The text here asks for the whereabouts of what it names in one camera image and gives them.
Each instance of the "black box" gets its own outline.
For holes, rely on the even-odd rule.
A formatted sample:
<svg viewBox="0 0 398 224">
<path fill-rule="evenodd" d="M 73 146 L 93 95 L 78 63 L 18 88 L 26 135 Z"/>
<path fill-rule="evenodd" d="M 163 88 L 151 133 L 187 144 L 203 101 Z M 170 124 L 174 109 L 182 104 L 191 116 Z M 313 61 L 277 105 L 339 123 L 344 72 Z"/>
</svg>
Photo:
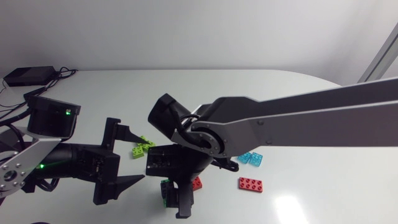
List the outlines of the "black box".
<svg viewBox="0 0 398 224">
<path fill-rule="evenodd" d="M 56 74 L 53 66 L 17 68 L 4 81 L 9 86 L 47 85 Z"/>
</svg>

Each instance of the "translucent blue lego brick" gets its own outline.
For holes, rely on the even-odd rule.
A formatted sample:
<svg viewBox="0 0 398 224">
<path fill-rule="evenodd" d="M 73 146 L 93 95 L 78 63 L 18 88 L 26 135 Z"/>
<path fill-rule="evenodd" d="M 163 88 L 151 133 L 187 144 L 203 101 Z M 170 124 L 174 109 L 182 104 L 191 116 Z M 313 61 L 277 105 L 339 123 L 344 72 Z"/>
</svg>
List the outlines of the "translucent blue lego brick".
<svg viewBox="0 0 398 224">
<path fill-rule="evenodd" d="M 262 160 L 262 155 L 254 152 L 253 155 L 251 156 L 249 163 L 255 165 L 256 167 L 259 167 L 261 164 L 261 160 Z"/>
<path fill-rule="evenodd" d="M 250 160 L 250 157 L 251 157 L 251 153 L 247 152 L 241 156 L 238 156 L 238 160 L 243 162 L 244 164 L 247 164 Z"/>
</svg>

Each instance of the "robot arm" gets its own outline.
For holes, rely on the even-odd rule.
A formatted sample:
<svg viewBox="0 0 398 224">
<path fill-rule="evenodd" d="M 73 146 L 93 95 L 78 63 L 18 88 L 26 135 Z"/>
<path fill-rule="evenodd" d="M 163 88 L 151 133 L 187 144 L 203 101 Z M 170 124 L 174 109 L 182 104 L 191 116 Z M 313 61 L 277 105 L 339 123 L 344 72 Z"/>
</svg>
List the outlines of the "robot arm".
<svg viewBox="0 0 398 224">
<path fill-rule="evenodd" d="M 152 148 L 146 174 L 178 184 L 168 201 L 187 218 L 193 195 L 180 186 L 209 164 L 238 171 L 231 157 L 259 146 L 398 146 L 397 90 L 395 79 L 263 102 L 224 97 L 192 114 L 166 94 L 148 120 L 177 144 Z"/>
<path fill-rule="evenodd" d="M 128 126 L 118 124 L 120 119 L 106 120 L 101 145 L 70 144 L 64 141 L 73 135 L 80 106 L 37 96 L 31 96 L 28 106 L 29 125 L 16 131 L 33 141 L 21 148 L 11 129 L 0 134 L 1 199 L 19 189 L 32 193 L 36 186 L 50 192 L 60 178 L 73 177 L 94 182 L 93 202 L 101 205 L 116 200 L 123 190 L 144 178 L 118 177 L 120 156 L 113 153 L 115 140 L 146 143 Z"/>
</svg>

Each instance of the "white table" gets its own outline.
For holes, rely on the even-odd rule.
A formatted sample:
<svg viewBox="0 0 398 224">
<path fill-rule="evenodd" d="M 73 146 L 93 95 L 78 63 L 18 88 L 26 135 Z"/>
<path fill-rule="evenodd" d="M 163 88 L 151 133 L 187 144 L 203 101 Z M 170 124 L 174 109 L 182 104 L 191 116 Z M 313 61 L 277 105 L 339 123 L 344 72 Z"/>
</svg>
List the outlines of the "white table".
<svg viewBox="0 0 398 224">
<path fill-rule="evenodd" d="M 78 72 L 44 94 L 81 105 L 69 142 L 100 144 L 105 119 L 120 118 L 132 132 L 157 145 L 170 141 L 147 122 L 157 99 L 169 93 L 189 110 L 221 96 L 268 100 L 338 85 L 275 70 L 146 70 Z M 34 87 L 7 89 L 0 103 L 22 100 Z M 17 123 L 25 126 L 27 119 Z M 144 174 L 146 156 L 131 158 L 132 144 L 118 141 L 119 175 Z M 0 207 L 0 223 L 398 223 L 396 148 L 260 147 L 260 167 L 239 172 L 209 166 L 194 193 L 192 216 L 176 220 L 163 208 L 160 181 L 145 177 L 118 200 L 96 206 L 94 184 L 62 179 L 51 193 L 19 191 Z M 261 194 L 238 189 L 238 177 L 260 179 Z"/>
</svg>

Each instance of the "red lego brick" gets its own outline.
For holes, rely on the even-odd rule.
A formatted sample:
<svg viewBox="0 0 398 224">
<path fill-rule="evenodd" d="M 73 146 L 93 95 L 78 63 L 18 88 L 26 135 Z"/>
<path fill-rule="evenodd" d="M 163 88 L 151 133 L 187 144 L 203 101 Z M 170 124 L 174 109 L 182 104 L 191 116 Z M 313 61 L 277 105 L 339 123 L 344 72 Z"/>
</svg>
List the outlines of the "red lego brick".
<svg viewBox="0 0 398 224">
<path fill-rule="evenodd" d="M 245 177 L 240 177 L 238 181 L 239 189 L 262 192 L 262 181 Z"/>
<path fill-rule="evenodd" d="M 192 182 L 192 189 L 193 191 L 196 191 L 198 189 L 201 189 L 202 185 L 200 182 L 199 177 L 196 177 L 195 180 Z"/>
</svg>

